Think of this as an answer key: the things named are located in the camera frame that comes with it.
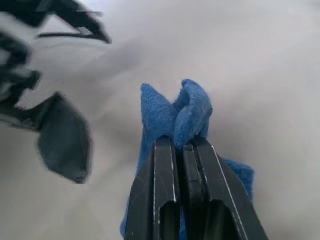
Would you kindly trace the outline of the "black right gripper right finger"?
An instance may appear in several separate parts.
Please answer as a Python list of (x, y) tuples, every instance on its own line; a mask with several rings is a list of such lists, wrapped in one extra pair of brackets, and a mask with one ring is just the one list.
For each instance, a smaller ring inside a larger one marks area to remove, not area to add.
[(183, 147), (182, 205), (189, 240), (266, 240), (245, 187), (205, 138)]

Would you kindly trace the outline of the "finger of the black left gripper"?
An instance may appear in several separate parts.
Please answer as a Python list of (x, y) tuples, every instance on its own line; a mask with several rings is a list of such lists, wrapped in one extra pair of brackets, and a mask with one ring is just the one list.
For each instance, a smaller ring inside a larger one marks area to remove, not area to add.
[(0, 11), (34, 29), (39, 28), (48, 16), (55, 15), (77, 30), (77, 33), (44, 32), (38, 38), (79, 38), (112, 43), (100, 22), (92, 16), (93, 12), (76, 0), (2, 0)]
[(22, 124), (39, 133), (37, 148), (46, 168), (76, 184), (91, 170), (92, 138), (88, 122), (60, 93), (31, 107), (15, 107)]

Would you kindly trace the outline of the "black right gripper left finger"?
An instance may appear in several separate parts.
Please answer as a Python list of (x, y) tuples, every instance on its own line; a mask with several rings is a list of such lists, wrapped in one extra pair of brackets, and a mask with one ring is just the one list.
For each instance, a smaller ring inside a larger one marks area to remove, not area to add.
[(180, 191), (176, 153), (169, 138), (158, 138), (131, 186), (124, 238), (177, 240)]

